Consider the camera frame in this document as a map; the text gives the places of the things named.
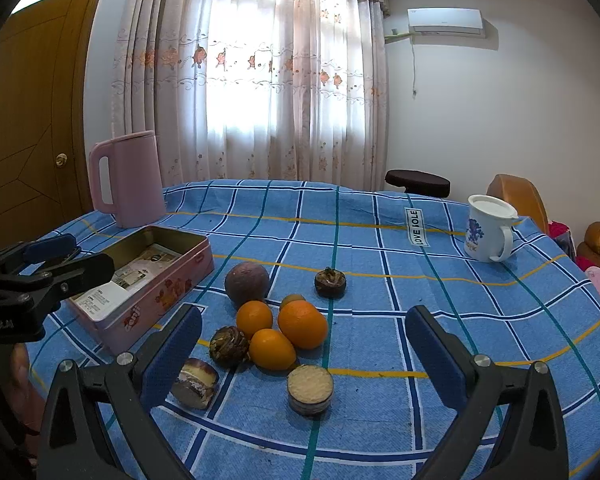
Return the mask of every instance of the blue plaid tablecloth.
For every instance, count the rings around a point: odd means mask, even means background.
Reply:
[[[405,336],[403,317],[415,304],[426,305],[471,352],[509,365],[547,361],[572,477],[583,479],[599,458],[600,298],[531,220],[515,226],[509,260],[483,264],[462,248],[468,206],[461,203],[257,180],[196,182],[169,188],[165,197],[169,213],[157,224],[206,235],[216,259],[216,270],[184,299],[203,311],[193,356],[210,361],[209,339],[235,322],[224,276],[243,261],[269,271],[274,317],[287,294],[299,293],[331,328],[321,348],[299,353],[300,362],[325,366],[334,377],[333,403],[320,420],[289,408],[284,374],[253,365],[219,370],[219,391],[206,412],[185,409],[171,394],[152,410],[198,480],[411,478],[454,418]],[[428,247],[410,242],[406,207],[424,212]],[[74,234],[91,253],[132,231],[92,212],[48,236]],[[327,266],[347,275],[341,300],[315,293],[314,275]],[[31,377],[43,395],[62,359],[81,366],[112,359],[64,305],[45,329],[42,341],[28,345]],[[503,414],[494,412],[466,478],[484,465]],[[103,415],[126,471],[142,478],[109,406]]]

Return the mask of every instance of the floral curtain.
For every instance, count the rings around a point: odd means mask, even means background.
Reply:
[[[165,186],[211,178],[379,189],[386,0],[129,0],[113,129],[155,129]]]

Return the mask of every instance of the stool seat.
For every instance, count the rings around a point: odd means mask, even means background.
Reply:
[[[405,193],[446,198],[451,192],[451,182],[446,178],[422,171],[391,170],[384,181],[391,186],[405,188]]]

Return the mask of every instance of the open box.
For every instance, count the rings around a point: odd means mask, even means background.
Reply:
[[[113,259],[114,278],[68,304],[113,354],[129,349],[214,269],[205,236],[158,226],[140,229],[102,252]]]

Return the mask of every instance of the pink jug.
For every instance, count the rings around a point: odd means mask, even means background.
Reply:
[[[113,204],[102,199],[100,159],[109,159]],[[89,154],[89,186],[94,207],[111,213],[122,228],[140,227],[166,214],[158,149],[152,131],[97,143]]]

